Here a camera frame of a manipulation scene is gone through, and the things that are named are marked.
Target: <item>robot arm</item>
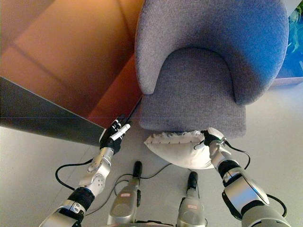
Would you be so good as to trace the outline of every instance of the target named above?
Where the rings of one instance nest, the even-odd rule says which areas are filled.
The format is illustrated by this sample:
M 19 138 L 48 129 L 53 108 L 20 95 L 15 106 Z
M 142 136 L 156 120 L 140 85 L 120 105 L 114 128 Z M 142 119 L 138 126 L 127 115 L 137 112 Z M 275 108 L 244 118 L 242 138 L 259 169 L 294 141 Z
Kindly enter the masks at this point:
M 95 156 L 74 192 L 50 214 L 40 227 L 81 227 L 84 215 L 94 199 L 102 193 L 110 172 L 111 159 L 120 150 L 120 144 L 130 123 L 117 118 L 100 138 L 100 153 Z
M 290 227 L 284 217 L 269 206 L 264 190 L 224 147 L 223 134 L 214 128 L 203 133 L 211 162 L 223 180 L 223 200 L 231 214 L 242 221 L 242 227 Z

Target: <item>white pillow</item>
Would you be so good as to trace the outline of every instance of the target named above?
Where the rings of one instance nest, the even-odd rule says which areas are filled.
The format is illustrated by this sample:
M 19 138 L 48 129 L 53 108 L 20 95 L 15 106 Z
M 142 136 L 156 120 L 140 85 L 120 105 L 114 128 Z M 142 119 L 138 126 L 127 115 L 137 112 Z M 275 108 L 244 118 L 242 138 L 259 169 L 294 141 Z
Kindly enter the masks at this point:
M 174 165 L 190 169 L 210 169 L 214 166 L 209 158 L 209 147 L 194 149 L 202 140 L 204 135 L 199 131 L 163 132 L 159 135 L 153 134 L 144 143 L 156 155 Z

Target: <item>black glove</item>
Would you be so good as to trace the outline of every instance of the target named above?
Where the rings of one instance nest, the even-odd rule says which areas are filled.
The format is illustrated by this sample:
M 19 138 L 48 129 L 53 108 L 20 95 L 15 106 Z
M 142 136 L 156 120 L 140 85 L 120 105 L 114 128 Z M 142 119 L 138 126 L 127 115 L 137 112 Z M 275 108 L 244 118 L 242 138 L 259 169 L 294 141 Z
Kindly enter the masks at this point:
M 114 150 L 114 154 L 116 154 L 121 148 L 121 142 L 125 134 L 123 134 L 115 141 L 113 141 L 113 139 L 110 137 L 116 134 L 119 131 L 119 129 L 121 129 L 126 124 L 131 125 L 131 122 L 127 122 L 125 120 L 124 115 L 121 115 L 117 119 L 115 119 L 113 123 L 110 125 L 110 127 L 106 129 L 105 133 L 103 134 L 100 140 L 100 149 L 105 147 L 111 148 Z

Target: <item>chair backrest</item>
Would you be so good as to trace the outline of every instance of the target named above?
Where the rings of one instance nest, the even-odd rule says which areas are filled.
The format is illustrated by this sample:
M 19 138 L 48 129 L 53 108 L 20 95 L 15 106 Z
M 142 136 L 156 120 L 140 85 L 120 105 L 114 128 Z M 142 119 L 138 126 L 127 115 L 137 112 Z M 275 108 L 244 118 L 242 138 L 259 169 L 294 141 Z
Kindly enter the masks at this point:
M 135 47 L 139 84 L 152 94 L 169 54 L 206 48 L 227 62 L 236 102 L 252 103 L 278 74 L 287 39 L 281 0 L 146 0 Z

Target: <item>cushion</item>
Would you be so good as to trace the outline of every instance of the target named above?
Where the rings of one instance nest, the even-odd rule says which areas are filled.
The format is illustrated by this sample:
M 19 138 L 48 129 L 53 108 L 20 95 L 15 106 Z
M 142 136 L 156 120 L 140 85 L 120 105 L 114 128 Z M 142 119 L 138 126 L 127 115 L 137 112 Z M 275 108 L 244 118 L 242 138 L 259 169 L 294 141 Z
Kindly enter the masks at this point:
M 227 138 L 245 134 L 245 106 L 234 101 L 226 62 L 215 52 L 179 49 L 165 60 L 152 95 L 141 102 L 140 125 L 156 131 L 214 127 Z
M 183 168 L 209 169 L 214 166 L 209 158 L 209 147 L 195 149 L 204 135 L 199 131 L 151 135 L 144 143 L 156 155 Z

